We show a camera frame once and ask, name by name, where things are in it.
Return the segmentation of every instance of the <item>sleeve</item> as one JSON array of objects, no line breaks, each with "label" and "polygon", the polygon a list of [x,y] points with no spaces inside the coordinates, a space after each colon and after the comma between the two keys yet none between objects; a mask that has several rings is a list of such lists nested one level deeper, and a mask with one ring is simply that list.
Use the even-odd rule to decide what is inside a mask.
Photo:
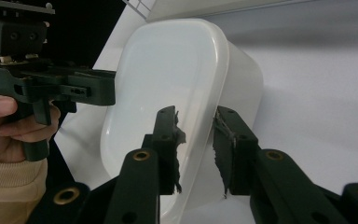
[{"label": "sleeve", "polygon": [[0,224],[23,224],[46,191],[48,163],[0,163]]}]

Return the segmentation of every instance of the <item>white plastic container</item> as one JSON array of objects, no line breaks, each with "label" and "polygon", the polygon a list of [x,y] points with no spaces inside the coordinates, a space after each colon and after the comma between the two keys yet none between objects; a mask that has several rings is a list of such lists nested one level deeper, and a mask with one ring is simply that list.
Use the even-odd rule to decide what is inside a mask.
[{"label": "white plastic container", "polygon": [[179,223],[218,105],[236,110],[252,127],[263,79],[256,63],[203,20],[147,24],[129,39],[116,76],[117,103],[107,110],[103,166],[119,174],[125,155],[152,133],[157,112],[175,105],[186,143],[178,148],[181,194],[161,197],[161,223]]}]

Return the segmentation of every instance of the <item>hand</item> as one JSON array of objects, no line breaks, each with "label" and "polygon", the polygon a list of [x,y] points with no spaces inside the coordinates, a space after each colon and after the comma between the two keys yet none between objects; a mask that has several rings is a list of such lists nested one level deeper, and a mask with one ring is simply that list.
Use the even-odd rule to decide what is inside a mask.
[{"label": "hand", "polygon": [[20,162],[25,160],[21,142],[38,142],[50,139],[58,129],[60,110],[50,104],[51,125],[38,124],[34,116],[11,123],[5,123],[6,116],[17,111],[13,98],[0,96],[0,162]]}]

